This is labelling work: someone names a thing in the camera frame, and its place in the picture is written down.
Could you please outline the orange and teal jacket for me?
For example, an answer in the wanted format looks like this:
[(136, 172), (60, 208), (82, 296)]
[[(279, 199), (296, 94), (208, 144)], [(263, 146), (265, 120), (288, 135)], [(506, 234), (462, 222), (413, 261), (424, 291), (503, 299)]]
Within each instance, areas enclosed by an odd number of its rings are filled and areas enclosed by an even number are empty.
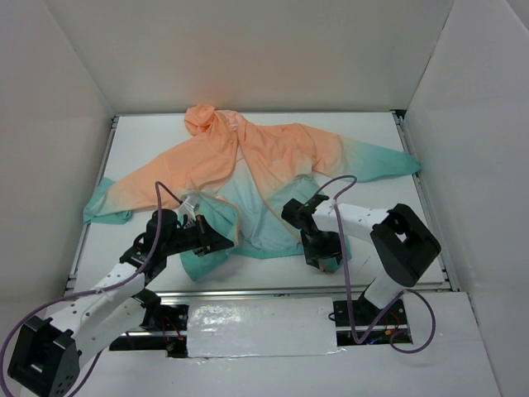
[(204, 257), (183, 253), (192, 280), (232, 255), (261, 260), (301, 255), (300, 233), (281, 212), (289, 200), (304, 202), (314, 195), (315, 174), (354, 175), (364, 183), (421, 169), (403, 151), (299, 123), (260, 126), (210, 105), (190, 108), (184, 123), (189, 139), (118, 181), (102, 181), (83, 220), (123, 224), (135, 211), (176, 208), (178, 197), (196, 193), (199, 212), (234, 246)]

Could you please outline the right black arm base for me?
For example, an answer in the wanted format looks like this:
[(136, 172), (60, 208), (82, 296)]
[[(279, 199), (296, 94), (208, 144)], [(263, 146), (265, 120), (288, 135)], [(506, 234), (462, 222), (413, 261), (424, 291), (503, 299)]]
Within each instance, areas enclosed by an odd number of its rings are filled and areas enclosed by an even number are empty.
[[(353, 301), (355, 330), (358, 337), (362, 337), (368, 326), (373, 322), (377, 311), (360, 311), (357, 301)], [(333, 310), (327, 315), (328, 319), (336, 327), (336, 343), (338, 347), (356, 346), (348, 315), (348, 308), (345, 300), (335, 300)], [(397, 301), (391, 309), (376, 323), (373, 330), (363, 342), (363, 345), (387, 345), (390, 337), (399, 330), (394, 341), (396, 343), (411, 343), (412, 339), (408, 333), (407, 315), (404, 309), (403, 301)]]

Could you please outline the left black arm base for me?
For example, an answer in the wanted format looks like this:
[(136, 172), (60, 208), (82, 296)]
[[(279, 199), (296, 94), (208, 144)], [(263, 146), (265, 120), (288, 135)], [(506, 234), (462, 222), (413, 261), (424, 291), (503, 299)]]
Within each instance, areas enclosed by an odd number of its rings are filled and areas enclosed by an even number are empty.
[(163, 305), (158, 315), (158, 322), (145, 335), (136, 332), (125, 333), (125, 344), (128, 351), (163, 351), (169, 358), (186, 358), (187, 304), (173, 306)]

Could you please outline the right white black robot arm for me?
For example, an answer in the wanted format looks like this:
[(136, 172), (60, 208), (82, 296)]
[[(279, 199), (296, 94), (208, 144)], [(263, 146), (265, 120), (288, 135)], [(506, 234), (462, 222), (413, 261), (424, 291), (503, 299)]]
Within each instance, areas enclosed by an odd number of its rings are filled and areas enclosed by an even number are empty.
[(348, 237), (373, 245), (383, 270), (360, 302), (360, 316), (367, 323), (386, 317), (390, 301), (414, 287), (441, 253), (435, 236), (402, 203), (391, 209), (364, 208), (317, 194), (306, 203), (290, 199), (282, 219), (300, 231), (306, 263), (327, 272), (343, 264)]

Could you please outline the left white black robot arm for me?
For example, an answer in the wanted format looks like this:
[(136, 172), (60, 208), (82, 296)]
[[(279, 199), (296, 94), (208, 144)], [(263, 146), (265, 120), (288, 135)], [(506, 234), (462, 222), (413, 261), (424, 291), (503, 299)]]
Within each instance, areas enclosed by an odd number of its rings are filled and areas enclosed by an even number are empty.
[(35, 395), (67, 395), (82, 368), (121, 334), (160, 324), (161, 299), (146, 287), (169, 256), (188, 251), (205, 256), (233, 246), (202, 215), (154, 212), (145, 231), (94, 287), (66, 297), (65, 307), (48, 318), (33, 314), (22, 322), (7, 375)]

